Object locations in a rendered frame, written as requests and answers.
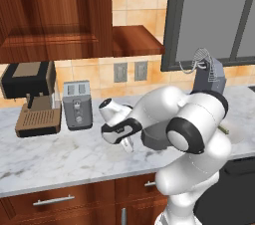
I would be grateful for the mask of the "grey stand mixer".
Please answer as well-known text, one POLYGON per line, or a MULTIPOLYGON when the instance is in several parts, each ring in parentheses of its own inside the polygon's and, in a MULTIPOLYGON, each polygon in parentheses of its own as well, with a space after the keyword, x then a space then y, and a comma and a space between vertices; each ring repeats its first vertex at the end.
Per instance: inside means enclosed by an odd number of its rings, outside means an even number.
MULTIPOLYGON (((205 48, 199 48, 195 51, 190 71, 186 71, 184 68, 181 70, 185 74, 196 71, 193 93, 215 91, 223 94, 226 84, 223 66, 218 60, 212 58, 205 48)), ((165 133, 167 124, 168 120, 165 120, 145 128, 140 136, 143 145, 153 150, 163 150, 171 146, 165 133)))

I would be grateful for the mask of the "wooden wall cupboard door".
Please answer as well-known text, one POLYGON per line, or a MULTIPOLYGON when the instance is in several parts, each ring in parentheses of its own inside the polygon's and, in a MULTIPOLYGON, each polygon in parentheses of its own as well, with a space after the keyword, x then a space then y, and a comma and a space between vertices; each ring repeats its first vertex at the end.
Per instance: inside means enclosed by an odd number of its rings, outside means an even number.
POLYGON ((112 54, 112 0, 0 0, 0 64, 112 54))

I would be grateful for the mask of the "grey wall socket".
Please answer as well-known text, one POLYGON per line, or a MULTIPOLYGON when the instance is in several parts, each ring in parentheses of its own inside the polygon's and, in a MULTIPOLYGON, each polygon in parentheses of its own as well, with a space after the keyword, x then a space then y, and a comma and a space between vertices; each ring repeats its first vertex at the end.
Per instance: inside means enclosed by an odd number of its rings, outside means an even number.
POLYGON ((125 83, 128 80, 128 64, 116 63, 114 64, 114 82, 125 83))
POLYGON ((147 61, 134 63, 134 80, 145 81, 147 78, 147 61))

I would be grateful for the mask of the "black and brown coffee machine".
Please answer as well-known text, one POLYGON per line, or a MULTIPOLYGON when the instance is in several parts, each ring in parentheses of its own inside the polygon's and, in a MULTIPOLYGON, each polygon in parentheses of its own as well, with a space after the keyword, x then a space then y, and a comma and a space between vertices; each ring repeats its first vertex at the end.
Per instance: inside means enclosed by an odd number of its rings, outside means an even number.
POLYGON ((55 98, 56 69, 53 61, 9 64, 0 78, 5 99, 23 104, 15 131, 18 137, 58 133, 62 105, 55 98))

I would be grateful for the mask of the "wooden base cupboard door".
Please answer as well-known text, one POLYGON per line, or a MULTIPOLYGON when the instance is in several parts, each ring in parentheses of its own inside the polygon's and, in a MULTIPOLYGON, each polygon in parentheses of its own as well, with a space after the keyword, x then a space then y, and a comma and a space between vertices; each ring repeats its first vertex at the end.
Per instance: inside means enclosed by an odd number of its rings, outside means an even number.
POLYGON ((116 205, 116 225, 122 225, 122 208, 127 210, 127 225, 154 225, 157 216, 164 210, 167 198, 145 198, 116 205))

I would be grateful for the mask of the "wide wooden drawer front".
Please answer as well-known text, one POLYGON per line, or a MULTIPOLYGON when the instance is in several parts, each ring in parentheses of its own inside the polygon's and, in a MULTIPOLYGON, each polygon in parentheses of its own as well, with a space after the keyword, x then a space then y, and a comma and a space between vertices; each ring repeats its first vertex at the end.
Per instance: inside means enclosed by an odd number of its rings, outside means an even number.
POLYGON ((116 225, 112 180, 0 198, 0 225, 116 225), (38 200, 75 196, 42 206, 38 200))

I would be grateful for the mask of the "narrow wooden drawer front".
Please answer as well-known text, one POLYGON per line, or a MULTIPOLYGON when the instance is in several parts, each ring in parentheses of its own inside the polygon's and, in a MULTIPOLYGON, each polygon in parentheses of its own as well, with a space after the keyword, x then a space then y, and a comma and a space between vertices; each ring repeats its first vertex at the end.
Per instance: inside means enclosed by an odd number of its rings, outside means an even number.
POLYGON ((145 198, 163 198, 156 186, 146 186, 154 182, 155 174, 143 174, 115 180, 116 203, 136 201, 145 198))

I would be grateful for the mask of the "black dishwasher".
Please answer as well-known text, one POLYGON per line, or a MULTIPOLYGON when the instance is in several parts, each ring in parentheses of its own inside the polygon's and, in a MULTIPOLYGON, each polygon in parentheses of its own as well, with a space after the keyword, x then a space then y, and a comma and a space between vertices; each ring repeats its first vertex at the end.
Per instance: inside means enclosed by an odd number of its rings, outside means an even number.
POLYGON ((202 225, 255 224, 255 156, 229 160, 219 174, 195 204, 197 219, 202 225))

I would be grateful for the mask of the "dark framed window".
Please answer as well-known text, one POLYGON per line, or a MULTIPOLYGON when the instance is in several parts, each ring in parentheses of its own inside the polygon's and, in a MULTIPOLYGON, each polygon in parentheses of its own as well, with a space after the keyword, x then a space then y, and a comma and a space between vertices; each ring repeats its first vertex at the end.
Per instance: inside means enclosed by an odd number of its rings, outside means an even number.
POLYGON ((255 65, 255 0, 167 0, 164 72, 189 69, 199 48, 223 66, 255 65))

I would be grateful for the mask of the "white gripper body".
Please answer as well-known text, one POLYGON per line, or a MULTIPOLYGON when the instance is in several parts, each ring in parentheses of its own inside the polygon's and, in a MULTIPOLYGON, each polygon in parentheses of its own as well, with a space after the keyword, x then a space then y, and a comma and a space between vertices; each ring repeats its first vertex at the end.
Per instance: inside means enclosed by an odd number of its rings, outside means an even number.
POLYGON ((124 139, 121 141, 121 144, 122 144, 124 150, 125 150, 127 153, 133 152, 133 142, 132 142, 132 140, 130 139, 130 137, 124 138, 124 139))

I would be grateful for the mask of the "grey toaster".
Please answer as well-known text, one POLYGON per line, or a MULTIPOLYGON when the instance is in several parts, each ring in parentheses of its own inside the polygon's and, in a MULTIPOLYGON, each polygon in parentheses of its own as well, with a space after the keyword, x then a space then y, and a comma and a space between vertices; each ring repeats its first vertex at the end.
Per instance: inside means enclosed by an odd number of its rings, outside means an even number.
POLYGON ((69 130, 93 126, 92 96, 88 80, 64 82, 63 105, 69 130))

